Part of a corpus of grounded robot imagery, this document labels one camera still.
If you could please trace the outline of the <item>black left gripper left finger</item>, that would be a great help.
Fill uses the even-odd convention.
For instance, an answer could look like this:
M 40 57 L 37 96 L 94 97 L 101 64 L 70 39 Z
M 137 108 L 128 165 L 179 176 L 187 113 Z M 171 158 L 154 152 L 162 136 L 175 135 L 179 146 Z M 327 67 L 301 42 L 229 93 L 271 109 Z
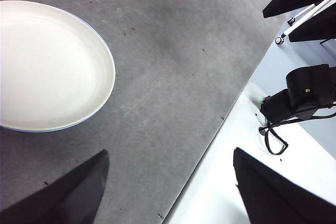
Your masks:
M 1 223 L 94 223 L 109 153 L 103 150 L 47 187 L 1 211 Z

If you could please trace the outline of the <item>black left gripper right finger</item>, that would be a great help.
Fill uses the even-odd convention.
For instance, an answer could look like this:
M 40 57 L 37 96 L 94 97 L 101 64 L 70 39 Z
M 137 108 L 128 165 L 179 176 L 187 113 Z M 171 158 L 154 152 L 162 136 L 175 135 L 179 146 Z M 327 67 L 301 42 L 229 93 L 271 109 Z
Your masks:
M 233 166 L 251 223 L 335 223 L 335 205 L 286 179 L 241 148 Z

